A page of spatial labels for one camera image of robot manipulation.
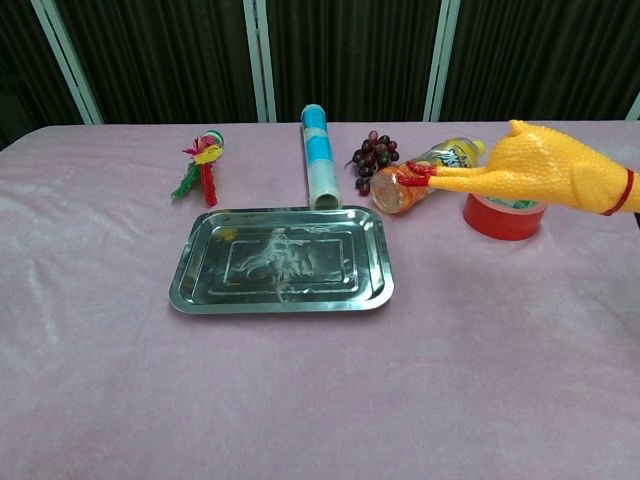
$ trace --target green feather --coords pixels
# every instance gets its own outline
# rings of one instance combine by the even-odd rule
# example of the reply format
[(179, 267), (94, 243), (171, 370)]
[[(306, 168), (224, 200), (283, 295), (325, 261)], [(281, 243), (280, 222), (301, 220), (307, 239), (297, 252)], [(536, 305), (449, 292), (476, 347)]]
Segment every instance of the green feather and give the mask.
[(180, 186), (178, 189), (171, 194), (172, 198), (182, 198), (193, 186), (193, 182), (200, 180), (200, 166), (196, 165), (195, 162), (189, 164), (189, 168), (187, 169), (187, 173), (180, 182)]

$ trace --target blue and white tube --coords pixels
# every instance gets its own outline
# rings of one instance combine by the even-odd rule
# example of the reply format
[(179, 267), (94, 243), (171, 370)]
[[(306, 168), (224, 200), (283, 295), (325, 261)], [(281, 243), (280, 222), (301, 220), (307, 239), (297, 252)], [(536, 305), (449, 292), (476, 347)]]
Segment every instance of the blue and white tube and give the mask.
[(301, 114), (304, 149), (307, 156), (309, 205), (312, 208), (339, 208), (342, 205), (336, 178), (327, 117), (320, 105), (307, 105)]

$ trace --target tray rim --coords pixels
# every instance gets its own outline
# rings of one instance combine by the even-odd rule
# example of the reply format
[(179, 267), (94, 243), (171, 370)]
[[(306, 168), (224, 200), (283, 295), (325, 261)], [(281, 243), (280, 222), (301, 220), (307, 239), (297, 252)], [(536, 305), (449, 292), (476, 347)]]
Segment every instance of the tray rim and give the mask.
[[(376, 230), (380, 234), (376, 235), (378, 244), (378, 255), (380, 258), (380, 270), (384, 280), (382, 291), (375, 297), (367, 300), (343, 300), (334, 302), (291, 302), (291, 303), (228, 303), (228, 304), (207, 304), (194, 305), (185, 302), (179, 293), (179, 286), (184, 277), (187, 263), (191, 256), (191, 246), (195, 240), (200, 228), (204, 222), (210, 217), (215, 217), (229, 213), (278, 213), (278, 212), (340, 212), (344, 210), (359, 210), (368, 214), (376, 223)], [(382, 218), (377, 212), (360, 205), (344, 205), (341, 208), (331, 209), (314, 209), (310, 207), (280, 207), (280, 208), (242, 208), (242, 209), (223, 209), (205, 212), (198, 215), (191, 227), (189, 237), (184, 244), (184, 248), (180, 255), (180, 260), (173, 276), (171, 286), (169, 288), (169, 300), (173, 308), (182, 313), (193, 315), (220, 315), (220, 314), (260, 314), (260, 313), (313, 313), (313, 312), (355, 312), (373, 310), (384, 305), (393, 295), (395, 284), (393, 281), (393, 271), (391, 268), (391, 259), (389, 257), (389, 249), (387, 246), (386, 235)]]

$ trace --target dark curtain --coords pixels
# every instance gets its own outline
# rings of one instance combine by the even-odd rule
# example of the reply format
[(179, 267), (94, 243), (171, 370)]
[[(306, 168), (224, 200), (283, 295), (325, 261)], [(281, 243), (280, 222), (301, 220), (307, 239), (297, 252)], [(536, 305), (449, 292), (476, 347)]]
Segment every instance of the dark curtain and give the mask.
[(439, 0), (268, 0), (278, 121), (421, 120)]
[(57, 0), (105, 122), (256, 121), (240, 0)]
[(29, 0), (0, 0), (0, 148), (46, 125), (82, 123)]
[(623, 119), (637, 0), (464, 0), (440, 120)]

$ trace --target bunch of grapes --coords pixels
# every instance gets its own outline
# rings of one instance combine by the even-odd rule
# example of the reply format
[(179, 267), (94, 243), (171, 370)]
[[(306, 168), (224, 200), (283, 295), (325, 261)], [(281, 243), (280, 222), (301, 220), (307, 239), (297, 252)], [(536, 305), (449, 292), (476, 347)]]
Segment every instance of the bunch of grapes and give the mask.
[(369, 137), (362, 142), (362, 147), (355, 151), (349, 162), (353, 163), (353, 168), (358, 173), (356, 189), (360, 195), (369, 195), (369, 180), (374, 173), (398, 161), (400, 155), (397, 148), (398, 144), (389, 135), (378, 137), (375, 130), (369, 132)]

